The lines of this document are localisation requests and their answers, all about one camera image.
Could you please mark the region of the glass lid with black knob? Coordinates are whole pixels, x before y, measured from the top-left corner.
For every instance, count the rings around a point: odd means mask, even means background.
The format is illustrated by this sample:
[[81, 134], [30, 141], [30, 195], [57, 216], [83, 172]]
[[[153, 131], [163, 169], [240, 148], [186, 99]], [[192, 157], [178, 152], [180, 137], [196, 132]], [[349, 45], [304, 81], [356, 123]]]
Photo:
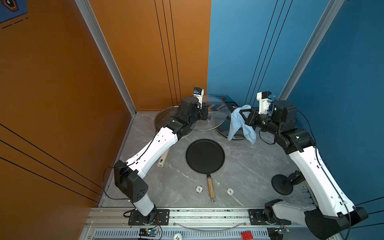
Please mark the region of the glass lid with black knob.
[[195, 131], [210, 131], [224, 123], [230, 116], [230, 110], [226, 103], [214, 96], [203, 96], [203, 103], [208, 106], [208, 119], [199, 120], [192, 125]]

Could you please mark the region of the glass lid with black strap handle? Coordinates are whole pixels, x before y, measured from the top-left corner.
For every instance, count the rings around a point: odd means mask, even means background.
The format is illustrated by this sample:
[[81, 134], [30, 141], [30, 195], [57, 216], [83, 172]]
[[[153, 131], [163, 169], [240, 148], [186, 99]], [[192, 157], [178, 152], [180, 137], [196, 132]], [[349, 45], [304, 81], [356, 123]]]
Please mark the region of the glass lid with black strap handle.
[[181, 120], [179, 120], [178, 119], [178, 108], [177, 108], [177, 112], [175, 112], [170, 118], [168, 118], [168, 120], [164, 123], [162, 128], [169, 128], [173, 134], [177, 135], [178, 140], [180, 140], [181, 138], [189, 135], [193, 131], [191, 129], [191, 126], [193, 124], [194, 123], [185, 123], [185, 122], [182, 122]]

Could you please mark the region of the light blue cloth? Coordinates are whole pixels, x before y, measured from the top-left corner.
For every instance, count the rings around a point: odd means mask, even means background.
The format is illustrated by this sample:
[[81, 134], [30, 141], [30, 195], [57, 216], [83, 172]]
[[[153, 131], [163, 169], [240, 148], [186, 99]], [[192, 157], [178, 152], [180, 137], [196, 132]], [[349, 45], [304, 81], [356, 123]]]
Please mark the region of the light blue cloth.
[[250, 110], [250, 105], [244, 105], [242, 107], [234, 109], [234, 111], [231, 113], [231, 122], [230, 122], [230, 129], [229, 134], [227, 136], [228, 141], [231, 141], [235, 135], [235, 133], [242, 129], [244, 137], [252, 144], [254, 145], [257, 140], [257, 134], [255, 130], [245, 124], [245, 120], [243, 119], [242, 115], [240, 114], [240, 110]]

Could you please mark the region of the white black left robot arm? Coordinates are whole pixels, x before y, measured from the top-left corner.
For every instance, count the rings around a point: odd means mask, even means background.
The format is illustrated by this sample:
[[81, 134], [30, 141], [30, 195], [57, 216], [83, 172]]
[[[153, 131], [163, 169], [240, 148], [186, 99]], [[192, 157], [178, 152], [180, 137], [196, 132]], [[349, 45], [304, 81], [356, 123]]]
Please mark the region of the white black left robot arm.
[[156, 206], [148, 195], [149, 186], [144, 177], [157, 159], [184, 137], [195, 122], [207, 118], [208, 106], [203, 102], [203, 96], [187, 96], [143, 149], [128, 160], [115, 163], [115, 186], [128, 197], [145, 224], [154, 222]]

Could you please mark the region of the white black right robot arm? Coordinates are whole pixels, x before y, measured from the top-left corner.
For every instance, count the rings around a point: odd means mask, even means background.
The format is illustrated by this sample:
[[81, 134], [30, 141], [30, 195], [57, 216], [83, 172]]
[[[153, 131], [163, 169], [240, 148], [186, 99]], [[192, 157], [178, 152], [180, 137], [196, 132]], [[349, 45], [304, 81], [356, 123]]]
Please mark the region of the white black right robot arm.
[[306, 182], [314, 206], [304, 207], [276, 199], [265, 204], [263, 211], [267, 223], [280, 224], [282, 220], [306, 226], [320, 240], [326, 240], [368, 218], [367, 211], [356, 205], [343, 193], [323, 162], [315, 139], [298, 129], [297, 108], [289, 101], [277, 101], [272, 115], [254, 110], [241, 110], [245, 124], [258, 127], [274, 135], [275, 142], [296, 164], [298, 170], [288, 177], [275, 175], [271, 184], [284, 196], [292, 193], [294, 186]]

